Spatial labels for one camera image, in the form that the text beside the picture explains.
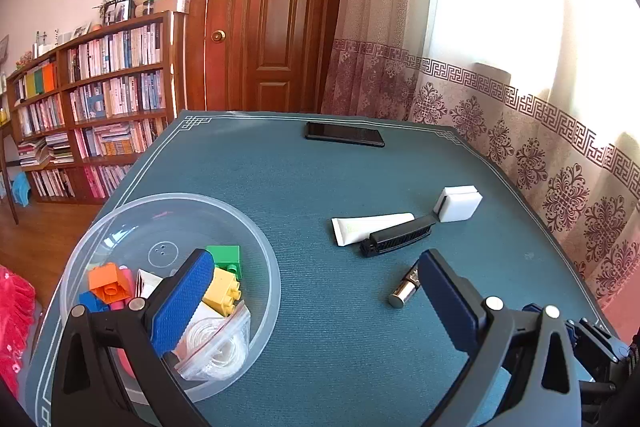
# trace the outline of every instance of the wooden floor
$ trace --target wooden floor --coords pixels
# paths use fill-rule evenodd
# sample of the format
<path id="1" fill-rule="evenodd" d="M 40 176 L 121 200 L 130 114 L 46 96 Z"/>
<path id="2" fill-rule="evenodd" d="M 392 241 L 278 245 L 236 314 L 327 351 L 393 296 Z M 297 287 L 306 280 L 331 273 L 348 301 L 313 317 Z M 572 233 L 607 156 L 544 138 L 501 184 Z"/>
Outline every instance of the wooden floor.
<path id="1" fill-rule="evenodd" d="M 82 234 L 100 211 L 97 204 L 17 205 L 16 225 L 6 199 L 0 202 L 0 264 L 27 279 L 46 309 Z"/>

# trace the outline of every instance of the table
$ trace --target table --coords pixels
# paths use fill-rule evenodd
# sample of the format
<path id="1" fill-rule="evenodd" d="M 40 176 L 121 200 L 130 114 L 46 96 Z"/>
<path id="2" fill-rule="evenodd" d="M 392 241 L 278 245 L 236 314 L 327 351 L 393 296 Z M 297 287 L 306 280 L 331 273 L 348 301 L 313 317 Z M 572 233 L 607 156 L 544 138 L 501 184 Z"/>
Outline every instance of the table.
<path id="1" fill-rule="evenodd" d="M 304 139 L 307 120 L 377 128 L 382 149 Z M 372 259 L 338 247 L 331 217 L 431 211 L 444 186 L 484 196 L 468 221 Z M 197 192 L 237 207 L 262 229 L 282 277 L 280 314 L 260 358 L 197 407 L 219 426 L 418 426 L 465 362 L 424 293 L 386 303 L 426 248 L 438 248 L 482 295 L 508 307 L 557 305 L 563 316 L 610 325 L 535 213 L 495 166 L 442 126 L 277 113 L 183 111 L 98 217 L 159 192 Z M 27 411 L 49 425 L 58 292 L 28 378 Z M 498 405 L 500 375 L 486 410 Z M 148 408 L 140 406 L 149 418 Z"/>

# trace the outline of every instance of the plastic zip bag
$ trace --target plastic zip bag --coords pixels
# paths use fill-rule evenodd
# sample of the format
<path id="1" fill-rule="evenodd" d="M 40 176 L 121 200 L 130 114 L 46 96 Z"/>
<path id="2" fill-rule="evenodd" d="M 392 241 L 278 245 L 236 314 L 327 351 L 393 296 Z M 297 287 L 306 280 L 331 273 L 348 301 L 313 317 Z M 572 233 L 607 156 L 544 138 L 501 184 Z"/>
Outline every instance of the plastic zip bag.
<path id="1" fill-rule="evenodd" d="M 227 380 L 240 371 L 249 354 L 251 313 L 241 301 L 220 325 L 203 319 L 186 332 L 187 356 L 175 365 L 185 380 Z"/>

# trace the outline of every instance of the white cable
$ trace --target white cable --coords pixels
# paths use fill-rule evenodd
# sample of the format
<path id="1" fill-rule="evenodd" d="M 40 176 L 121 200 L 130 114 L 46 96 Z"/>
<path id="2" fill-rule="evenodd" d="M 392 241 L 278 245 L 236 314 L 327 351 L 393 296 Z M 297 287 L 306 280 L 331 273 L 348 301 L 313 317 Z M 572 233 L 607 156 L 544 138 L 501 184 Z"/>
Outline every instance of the white cable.
<path id="1" fill-rule="evenodd" d="M 187 357 L 206 344 L 224 323 L 225 320 L 212 317 L 196 322 L 185 337 Z M 248 346 L 238 332 L 221 344 L 200 370 L 217 380 L 226 380 L 238 372 L 247 355 Z"/>

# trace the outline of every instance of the wooden bookshelf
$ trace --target wooden bookshelf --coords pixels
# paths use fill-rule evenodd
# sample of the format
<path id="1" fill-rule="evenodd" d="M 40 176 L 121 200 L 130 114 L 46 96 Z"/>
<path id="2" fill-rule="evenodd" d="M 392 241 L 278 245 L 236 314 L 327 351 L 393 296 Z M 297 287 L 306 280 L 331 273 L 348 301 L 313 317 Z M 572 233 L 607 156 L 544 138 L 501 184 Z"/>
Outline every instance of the wooden bookshelf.
<path id="1" fill-rule="evenodd" d="M 99 76 L 92 76 L 84 80 L 76 80 L 70 82 L 68 74 L 67 52 L 74 48 L 77 48 L 80 44 L 87 44 L 94 39 L 102 38 L 106 35 L 118 33 L 123 30 L 130 30 L 146 26 L 151 23 L 162 23 L 161 27 L 161 55 L 162 61 L 156 64 L 150 64 L 146 66 L 138 66 L 135 68 L 127 68 L 123 70 L 113 71 L 112 73 L 101 74 Z M 7 96 L 9 101 L 11 124 L 13 129 L 13 136 L 16 144 L 19 144 L 23 140 L 36 139 L 50 134 L 56 134 L 59 132 L 66 132 L 71 146 L 71 152 L 73 155 L 73 162 L 54 164 L 49 161 L 40 166 L 32 166 L 22 168 L 27 175 L 30 185 L 31 194 L 35 201 L 41 201 L 46 203 L 90 203 L 90 204 L 103 204 L 106 198 L 95 198 L 92 194 L 89 182 L 84 174 L 85 166 L 112 166 L 112 165 L 128 165 L 134 163 L 140 156 L 139 153 L 123 154 L 115 156 L 95 156 L 90 158 L 81 158 L 76 142 L 76 135 L 74 130 L 76 128 L 101 126 L 110 123 L 120 123 L 124 121 L 136 121 L 146 120 L 154 118 L 162 118 L 166 124 L 169 124 L 176 117 L 174 114 L 174 107 L 177 111 L 184 108 L 184 79 L 182 77 L 182 26 L 184 24 L 184 14 L 174 12 L 161 12 L 151 15 L 145 15 L 142 17 L 136 17 L 128 21 L 105 26 L 94 32 L 82 35 L 77 39 L 61 44 L 57 48 L 47 52 L 32 60 L 27 65 L 23 66 L 19 70 L 14 71 L 9 77 L 7 77 Z M 50 59 L 56 63 L 56 88 L 32 96 L 20 103 L 17 103 L 15 83 L 24 76 L 24 74 L 37 67 L 45 60 Z M 127 114 L 114 115 L 111 118 L 95 118 L 91 120 L 74 121 L 73 110 L 71 107 L 70 93 L 76 87 L 84 86 L 86 84 L 92 84 L 94 82 L 102 82 L 111 78 L 117 78 L 120 76 L 127 76 L 137 73 L 145 73 L 148 71 L 162 70 L 163 90 L 164 90 L 164 105 L 163 109 L 152 110 L 140 110 L 137 112 L 131 112 Z M 20 127 L 20 119 L 18 117 L 18 110 L 21 107 L 26 107 L 34 102 L 43 100 L 52 95 L 60 94 L 60 102 L 62 104 L 62 114 L 65 120 L 65 124 L 58 126 L 54 129 L 47 129 L 36 134 L 30 134 L 28 136 L 22 135 L 22 128 Z M 33 178 L 33 171 L 44 171 L 47 169 L 64 169 L 73 191 L 76 195 L 75 198 L 62 198 L 59 196 L 47 197 L 40 196 L 36 187 L 35 180 Z"/>

